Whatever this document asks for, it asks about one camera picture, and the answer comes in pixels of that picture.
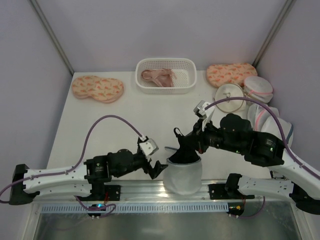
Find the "black bra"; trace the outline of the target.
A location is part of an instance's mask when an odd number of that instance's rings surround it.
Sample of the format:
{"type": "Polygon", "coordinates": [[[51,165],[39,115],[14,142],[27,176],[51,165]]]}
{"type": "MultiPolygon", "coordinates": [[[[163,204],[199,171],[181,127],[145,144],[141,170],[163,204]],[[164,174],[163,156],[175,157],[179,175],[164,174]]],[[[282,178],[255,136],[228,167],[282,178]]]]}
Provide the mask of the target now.
{"type": "Polygon", "coordinates": [[[173,132],[178,140],[179,148],[177,151],[168,158],[168,160],[174,164],[192,164],[199,161],[201,158],[198,156],[195,150],[186,148],[184,144],[184,137],[179,128],[175,127],[173,132]]]}

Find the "white mesh bag blue trim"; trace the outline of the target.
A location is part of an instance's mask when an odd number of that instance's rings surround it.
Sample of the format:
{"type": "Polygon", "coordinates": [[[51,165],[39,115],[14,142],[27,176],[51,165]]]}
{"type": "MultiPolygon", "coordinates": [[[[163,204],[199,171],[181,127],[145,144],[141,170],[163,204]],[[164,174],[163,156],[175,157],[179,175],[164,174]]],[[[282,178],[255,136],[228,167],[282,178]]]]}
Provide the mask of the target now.
{"type": "MultiPolygon", "coordinates": [[[[167,151],[178,150],[166,146],[167,151]]],[[[195,163],[176,164],[166,160],[167,168],[163,173],[163,184],[165,188],[179,195],[191,195],[196,193],[202,186],[202,162],[201,159],[195,163]]]]}

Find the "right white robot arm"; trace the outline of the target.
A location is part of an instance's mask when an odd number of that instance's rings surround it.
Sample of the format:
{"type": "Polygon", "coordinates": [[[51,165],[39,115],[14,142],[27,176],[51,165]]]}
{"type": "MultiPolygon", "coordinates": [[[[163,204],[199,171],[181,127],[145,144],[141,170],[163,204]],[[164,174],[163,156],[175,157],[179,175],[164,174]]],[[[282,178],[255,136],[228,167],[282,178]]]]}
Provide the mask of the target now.
{"type": "Polygon", "coordinates": [[[285,180],[263,180],[231,173],[224,185],[231,199],[269,196],[294,202],[298,209],[319,215],[320,181],[305,167],[298,166],[278,137],[252,130],[248,120],[233,113],[222,118],[219,128],[209,122],[201,129],[202,123],[199,119],[192,132],[179,140],[192,159],[213,147],[239,154],[252,165],[277,171],[286,177],[285,180]]]}

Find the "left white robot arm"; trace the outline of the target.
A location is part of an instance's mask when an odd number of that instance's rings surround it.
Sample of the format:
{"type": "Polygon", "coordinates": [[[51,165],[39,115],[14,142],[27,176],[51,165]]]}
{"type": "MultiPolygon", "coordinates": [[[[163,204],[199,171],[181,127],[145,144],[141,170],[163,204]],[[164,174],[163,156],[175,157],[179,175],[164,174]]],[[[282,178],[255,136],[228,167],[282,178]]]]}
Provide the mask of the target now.
{"type": "Polygon", "coordinates": [[[19,206],[34,199],[48,197],[77,197],[81,201],[117,201],[107,184],[137,170],[157,178],[166,164],[156,161],[151,165],[151,155],[158,150],[152,139],[138,140],[137,151],[128,149],[109,152],[81,162],[77,167],[55,169],[30,169],[25,164],[15,167],[10,188],[9,205],[19,206]]]}

